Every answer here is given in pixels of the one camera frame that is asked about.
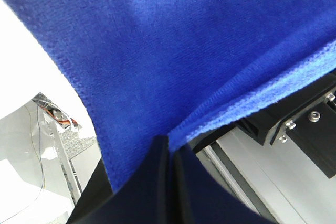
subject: screw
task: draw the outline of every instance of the screw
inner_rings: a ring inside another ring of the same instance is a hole
[[[286,135],[282,135],[281,137],[279,137],[279,141],[281,143],[285,143],[285,142],[287,142],[287,140],[288,140],[288,138],[286,137]]]
[[[329,102],[332,102],[333,100],[336,99],[336,96],[333,93],[329,93],[325,96],[329,100]]]
[[[294,129],[296,126],[295,122],[293,122],[293,120],[290,120],[286,123],[286,127],[290,130]]]
[[[312,111],[309,115],[308,115],[308,119],[310,122],[316,123],[317,121],[320,120],[321,114],[317,111]]]

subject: white surface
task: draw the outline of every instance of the white surface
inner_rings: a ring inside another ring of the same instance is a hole
[[[40,44],[0,0],[0,119],[42,92],[95,136],[92,121],[75,90]]]
[[[261,146],[235,128],[217,142],[279,223],[336,223],[336,177],[291,139]]]
[[[37,106],[29,102],[33,144],[39,155]],[[0,223],[20,212],[4,224],[46,224],[73,209],[71,195],[41,109],[41,156],[45,189],[40,192],[40,163],[30,140],[29,113],[22,107],[0,120]]]
[[[82,190],[84,190],[88,184],[89,179],[100,160],[100,157],[101,154],[98,144],[93,144],[71,160]]]

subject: wire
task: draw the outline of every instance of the wire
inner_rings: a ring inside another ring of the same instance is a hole
[[[31,125],[31,124],[32,124],[32,123],[31,123],[31,122],[32,122],[32,121],[31,121],[31,120],[32,120],[31,113],[30,113],[30,111],[28,110],[28,108],[27,108],[26,105],[24,105],[24,107],[26,108],[26,110],[27,110],[28,113],[29,113],[30,141],[31,141],[31,143],[32,143],[34,152],[35,152],[36,157],[37,157],[37,159],[38,159],[38,161],[39,161],[39,163],[40,163],[40,166],[41,166],[42,186],[41,186],[41,189],[40,189],[40,191],[39,191],[37,197],[34,199],[34,201],[33,201],[31,204],[29,204],[28,206],[26,206],[25,208],[23,208],[22,210],[20,210],[20,211],[17,212],[16,214],[14,214],[14,215],[10,216],[9,218],[5,219],[2,223],[5,223],[6,221],[12,219],[13,217],[17,216],[19,213],[21,213],[21,212],[23,212],[24,210],[26,210],[28,207],[30,207],[30,206],[31,206],[31,205],[32,205],[32,204],[39,198],[39,196],[40,196],[42,190],[44,191],[44,189],[45,189],[45,185],[46,185],[45,175],[44,175],[44,171],[43,171],[42,157],[41,157],[41,128],[40,128],[39,119],[38,119],[38,106],[36,106],[36,116],[37,116],[37,125],[38,125],[39,157],[38,157],[38,155],[37,155],[37,151],[36,151],[35,146],[34,146],[34,143],[33,143],[32,127],[31,127],[31,126],[32,126],[32,125]]]

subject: blue cloth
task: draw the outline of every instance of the blue cloth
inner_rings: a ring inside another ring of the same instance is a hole
[[[83,100],[114,190],[153,136],[173,152],[336,68],[336,0],[5,1]]]

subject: blue towel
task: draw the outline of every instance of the blue towel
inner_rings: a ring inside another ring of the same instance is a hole
[[[174,152],[336,68],[336,0],[5,1],[87,107],[114,190],[153,136]]]

